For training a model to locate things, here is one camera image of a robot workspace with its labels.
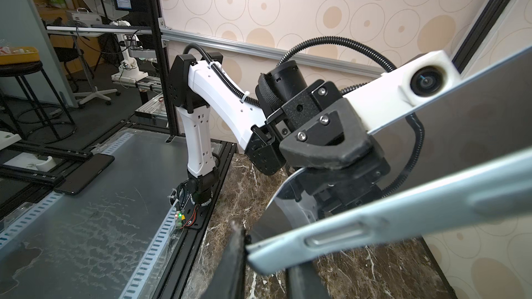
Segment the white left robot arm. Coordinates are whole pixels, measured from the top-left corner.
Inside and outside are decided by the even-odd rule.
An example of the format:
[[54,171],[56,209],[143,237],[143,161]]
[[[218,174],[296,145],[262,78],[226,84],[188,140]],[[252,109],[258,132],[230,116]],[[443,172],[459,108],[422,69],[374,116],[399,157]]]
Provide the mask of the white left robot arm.
[[183,192],[197,208],[212,201],[220,175],[211,152],[211,112],[224,120],[260,173],[294,169],[274,198],[277,206],[322,219],[377,198],[389,164],[333,83],[307,84],[289,61],[261,75],[257,90],[249,98],[235,86],[219,54],[176,57],[167,92],[184,126],[188,177],[173,201],[181,202]]

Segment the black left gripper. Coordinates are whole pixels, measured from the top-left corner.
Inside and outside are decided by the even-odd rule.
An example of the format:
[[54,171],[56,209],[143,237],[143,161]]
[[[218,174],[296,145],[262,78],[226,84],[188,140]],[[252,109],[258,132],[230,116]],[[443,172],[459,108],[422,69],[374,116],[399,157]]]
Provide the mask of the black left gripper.
[[305,216],[339,214],[381,197],[390,166],[350,102],[333,83],[317,81],[267,120],[279,151],[296,172],[277,192],[280,208]]

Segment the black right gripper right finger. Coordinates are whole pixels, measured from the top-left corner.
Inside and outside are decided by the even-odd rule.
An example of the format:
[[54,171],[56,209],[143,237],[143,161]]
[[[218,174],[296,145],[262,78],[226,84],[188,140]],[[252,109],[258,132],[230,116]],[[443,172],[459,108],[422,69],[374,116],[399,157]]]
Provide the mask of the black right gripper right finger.
[[287,296],[297,298],[330,299],[327,288],[312,262],[305,262],[286,270]]

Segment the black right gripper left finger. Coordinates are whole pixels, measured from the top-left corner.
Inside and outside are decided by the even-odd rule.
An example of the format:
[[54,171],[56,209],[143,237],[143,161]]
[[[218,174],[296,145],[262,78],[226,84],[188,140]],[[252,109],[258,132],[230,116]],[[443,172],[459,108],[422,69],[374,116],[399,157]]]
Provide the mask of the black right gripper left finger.
[[231,235],[213,278],[201,298],[236,299],[245,297],[245,274],[247,265],[246,230],[236,222],[229,223]]

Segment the black smartphone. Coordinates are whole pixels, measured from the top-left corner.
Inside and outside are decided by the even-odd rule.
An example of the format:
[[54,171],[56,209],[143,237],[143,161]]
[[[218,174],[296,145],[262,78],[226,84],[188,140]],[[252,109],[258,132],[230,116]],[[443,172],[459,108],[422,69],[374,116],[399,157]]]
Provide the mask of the black smartphone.
[[429,150],[392,196],[324,221],[275,199],[254,227],[262,274],[329,253],[388,244],[531,213],[531,50],[468,78],[417,111]]

